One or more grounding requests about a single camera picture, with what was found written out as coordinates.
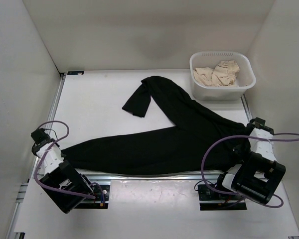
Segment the black trousers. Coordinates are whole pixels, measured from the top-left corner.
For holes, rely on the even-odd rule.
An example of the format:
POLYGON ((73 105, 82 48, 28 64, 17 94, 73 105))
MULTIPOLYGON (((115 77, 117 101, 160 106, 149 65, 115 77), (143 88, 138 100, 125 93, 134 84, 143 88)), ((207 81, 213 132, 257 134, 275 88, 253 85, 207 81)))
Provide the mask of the black trousers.
POLYGON ((131 176, 226 171, 239 163, 233 148, 247 138, 245 125, 214 113, 161 76, 143 79, 123 110, 143 118, 151 101, 172 127, 91 139, 63 149, 65 159, 78 169, 131 176))

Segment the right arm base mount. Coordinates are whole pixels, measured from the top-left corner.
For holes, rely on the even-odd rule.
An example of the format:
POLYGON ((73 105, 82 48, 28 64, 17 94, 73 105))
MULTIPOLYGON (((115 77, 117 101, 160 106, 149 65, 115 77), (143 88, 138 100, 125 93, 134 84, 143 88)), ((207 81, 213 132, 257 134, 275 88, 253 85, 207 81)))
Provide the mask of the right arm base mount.
POLYGON ((247 209, 242 196, 220 194, 208 187, 209 185, 219 191, 229 192, 222 186, 223 179, 224 175, 220 175, 215 183, 207 180, 207 184, 205 184, 203 180, 200 180, 194 185, 194 190, 198 193, 201 211, 243 211, 247 209))

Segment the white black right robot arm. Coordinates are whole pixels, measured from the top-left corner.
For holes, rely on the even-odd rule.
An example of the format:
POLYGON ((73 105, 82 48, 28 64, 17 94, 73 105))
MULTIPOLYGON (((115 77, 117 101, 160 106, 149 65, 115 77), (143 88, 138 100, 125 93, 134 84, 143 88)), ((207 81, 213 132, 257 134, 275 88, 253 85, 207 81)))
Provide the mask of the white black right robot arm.
POLYGON ((246 130, 250 136, 265 140, 243 139, 233 148, 241 166, 235 174, 225 172, 218 177, 214 194, 219 199, 225 199, 231 193, 237 193, 266 205, 281 182, 286 167, 278 163, 274 156, 270 142, 274 130, 265 125, 264 119, 250 120, 246 130))

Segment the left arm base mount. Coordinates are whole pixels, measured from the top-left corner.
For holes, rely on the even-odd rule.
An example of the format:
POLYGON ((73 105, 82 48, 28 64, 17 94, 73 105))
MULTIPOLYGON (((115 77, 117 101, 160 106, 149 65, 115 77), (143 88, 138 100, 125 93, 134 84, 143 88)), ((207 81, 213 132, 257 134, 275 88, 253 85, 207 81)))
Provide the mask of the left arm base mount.
POLYGON ((92 180, 90 186, 94 189, 94 199, 84 199, 75 209, 108 209, 110 197, 110 181, 92 180))

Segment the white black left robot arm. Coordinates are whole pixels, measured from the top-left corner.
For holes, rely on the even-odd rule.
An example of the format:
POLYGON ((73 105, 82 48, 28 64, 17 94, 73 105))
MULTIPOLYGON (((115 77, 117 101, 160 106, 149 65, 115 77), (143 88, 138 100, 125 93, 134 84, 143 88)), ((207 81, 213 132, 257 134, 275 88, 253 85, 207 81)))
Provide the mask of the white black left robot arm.
POLYGON ((94 198, 94 186, 64 159, 59 145, 45 129, 36 129, 31 138, 32 153, 43 160, 39 167, 43 177, 38 184, 62 212, 67 214, 85 199, 94 198))

